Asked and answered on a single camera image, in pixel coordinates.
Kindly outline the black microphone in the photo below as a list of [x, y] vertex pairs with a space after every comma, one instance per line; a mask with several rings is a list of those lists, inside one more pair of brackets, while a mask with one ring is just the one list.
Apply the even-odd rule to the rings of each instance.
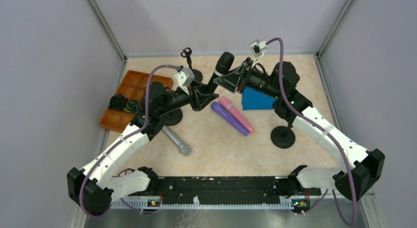
[[231, 54], [230, 52], [224, 52], [220, 56], [215, 66], [215, 70], [205, 88], [207, 92], [209, 93], [215, 92], [218, 85], [214, 82], [214, 79], [227, 74], [234, 62], [234, 59], [235, 59], [235, 56]]

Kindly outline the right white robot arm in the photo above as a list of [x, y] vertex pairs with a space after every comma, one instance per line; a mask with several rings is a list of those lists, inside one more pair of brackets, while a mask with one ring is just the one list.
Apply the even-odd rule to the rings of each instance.
[[299, 166], [293, 172], [298, 184], [307, 188], [323, 188], [339, 192], [351, 201], [360, 200], [380, 179], [385, 155], [379, 150], [369, 150], [343, 134], [326, 120], [313, 103], [297, 89], [300, 80], [291, 62], [280, 61], [269, 75], [257, 69], [257, 63], [247, 58], [237, 68], [232, 68], [232, 58], [218, 60], [214, 83], [232, 93], [252, 89], [275, 98], [275, 113], [288, 123], [271, 133], [273, 143], [288, 148], [295, 142], [292, 128], [308, 135], [337, 163], [336, 168]]

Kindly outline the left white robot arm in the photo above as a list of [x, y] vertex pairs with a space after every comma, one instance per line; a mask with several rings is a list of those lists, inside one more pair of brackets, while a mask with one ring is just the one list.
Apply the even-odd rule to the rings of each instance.
[[174, 91], [163, 84], [150, 82], [145, 88], [142, 107], [121, 136], [81, 169], [67, 173], [69, 197], [91, 218], [103, 216], [110, 205], [134, 192], [145, 191], [151, 182], [149, 172], [136, 170], [128, 175], [114, 174], [141, 147], [148, 144], [165, 126], [164, 116], [190, 105], [198, 112], [218, 98], [217, 84], [192, 81]]

